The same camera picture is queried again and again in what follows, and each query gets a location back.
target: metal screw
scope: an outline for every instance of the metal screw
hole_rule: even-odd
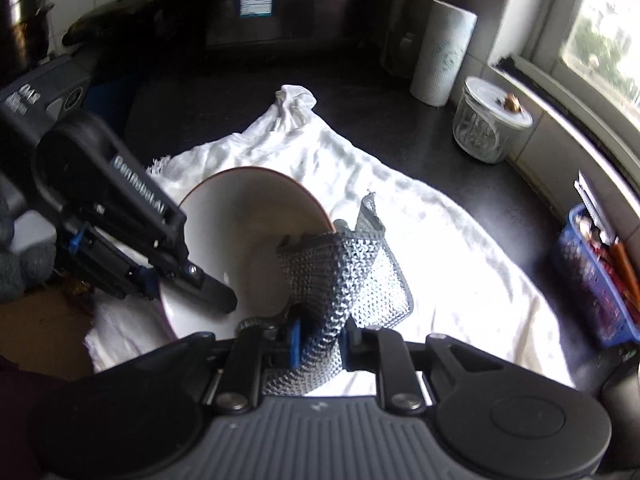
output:
[[[216,397],[216,404],[223,410],[242,410],[249,405],[249,401],[244,395],[226,392]]]
[[[422,406],[422,399],[414,394],[395,394],[391,403],[398,410],[417,410]]]

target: black countertop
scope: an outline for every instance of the black countertop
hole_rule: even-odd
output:
[[[136,95],[124,140],[150,164],[242,132],[283,84],[311,90],[318,100],[314,111],[336,132],[467,210],[545,295],[560,321],[574,380],[596,392],[620,355],[616,349],[598,353],[552,267],[548,255],[561,222],[507,162],[483,164],[460,150],[451,132],[454,111],[413,98],[408,82],[389,76],[375,57],[357,51],[251,64],[164,59]]]

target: cooking pot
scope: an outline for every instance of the cooking pot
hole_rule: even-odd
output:
[[[0,0],[0,86],[34,68],[49,53],[46,0]]]

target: brown object on lid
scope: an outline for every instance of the brown object on lid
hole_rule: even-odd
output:
[[[519,114],[522,111],[520,101],[518,101],[518,98],[513,94],[508,94],[507,97],[504,98],[502,107],[512,114]]]

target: tree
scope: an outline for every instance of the tree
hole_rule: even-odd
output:
[[[590,66],[589,57],[598,58],[598,65],[593,71],[608,81],[626,98],[633,100],[637,92],[636,84],[631,77],[624,77],[618,70],[618,63],[623,56],[623,45],[593,30],[591,20],[581,16],[575,29],[572,51],[585,66]]]

